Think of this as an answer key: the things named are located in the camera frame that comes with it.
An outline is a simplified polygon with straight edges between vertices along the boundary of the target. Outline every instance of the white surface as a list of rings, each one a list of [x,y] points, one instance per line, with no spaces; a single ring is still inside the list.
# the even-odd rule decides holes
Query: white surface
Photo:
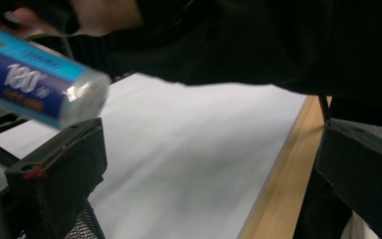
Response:
[[[349,218],[340,239],[380,239],[368,224],[354,211]]]
[[[105,237],[237,238],[304,99],[141,75],[112,85],[101,114],[108,169],[90,198]],[[56,133],[30,121],[0,145],[22,158]]]

